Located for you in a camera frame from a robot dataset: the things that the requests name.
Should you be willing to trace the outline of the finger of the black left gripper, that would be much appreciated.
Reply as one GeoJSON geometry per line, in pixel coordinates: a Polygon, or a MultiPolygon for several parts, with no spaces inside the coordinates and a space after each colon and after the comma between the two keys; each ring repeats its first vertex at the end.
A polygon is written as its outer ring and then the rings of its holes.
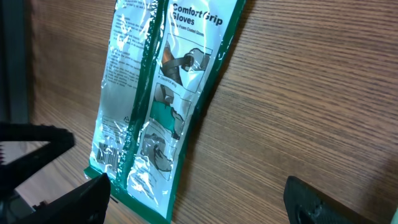
{"type": "Polygon", "coordinates": [[[75,145],[73,133],[55,126],[1,123],[1,142],[44,141],[46,145],[8,163],[1,151],[1,194],[9,195],[29,179],[75,145]]]}

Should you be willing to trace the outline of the green glove package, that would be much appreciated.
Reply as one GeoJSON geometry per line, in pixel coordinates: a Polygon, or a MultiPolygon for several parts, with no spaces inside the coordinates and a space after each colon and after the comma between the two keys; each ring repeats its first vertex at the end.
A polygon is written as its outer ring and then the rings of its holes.
{"type": "Polygon", "coordinates": [[[189,143],[245,1],[117,0],[88,177],[149,223],[170,223],[189,143]]]}

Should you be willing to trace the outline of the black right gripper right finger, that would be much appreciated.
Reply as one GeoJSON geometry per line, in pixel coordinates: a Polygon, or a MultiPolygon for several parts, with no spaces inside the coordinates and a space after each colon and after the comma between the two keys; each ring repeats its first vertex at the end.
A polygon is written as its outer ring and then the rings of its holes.
{"type": "Polygon", "coordinates": [[[372,223],[293,175],[287,178],[283,199],[290,224],[372,223]]]}

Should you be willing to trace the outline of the light green sachet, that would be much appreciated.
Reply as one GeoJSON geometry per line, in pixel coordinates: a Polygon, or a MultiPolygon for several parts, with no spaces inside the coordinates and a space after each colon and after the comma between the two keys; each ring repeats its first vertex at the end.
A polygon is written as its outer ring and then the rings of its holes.
{"type": "Polygon", "coordinates": [[[398,209],[396,210],[394,216],[392,217],[391,224],[398,224],[398,209]]]}

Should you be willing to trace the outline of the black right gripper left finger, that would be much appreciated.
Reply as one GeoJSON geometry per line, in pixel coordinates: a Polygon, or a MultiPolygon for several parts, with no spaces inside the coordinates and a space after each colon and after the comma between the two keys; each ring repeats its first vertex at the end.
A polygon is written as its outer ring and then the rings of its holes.
{"type": "Polygon", "coordinates": [[[108,175],[101,174],[18,222],[26,224],[103,224],[110,192],[111,183],[108,175]]]}

